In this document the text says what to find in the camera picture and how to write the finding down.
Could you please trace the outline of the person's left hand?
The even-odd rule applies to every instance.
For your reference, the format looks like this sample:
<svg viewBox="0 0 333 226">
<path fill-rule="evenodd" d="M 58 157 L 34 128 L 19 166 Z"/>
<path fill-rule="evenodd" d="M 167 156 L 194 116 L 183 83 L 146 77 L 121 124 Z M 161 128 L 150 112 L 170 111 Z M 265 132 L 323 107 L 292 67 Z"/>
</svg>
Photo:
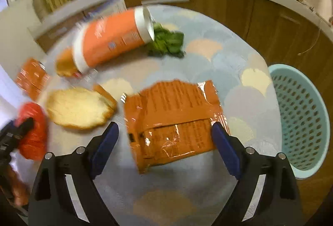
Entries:
<svg viewBox="0 0 333 226">
<path fill-rule="evenodd" d="M 29 191 L 11 165 L 6 166 L 5 179 L 9 183 L 11 193 L 14 196 L 14 204 L 18 207 L 27 205 L 30 197 Z"/>
</svg>

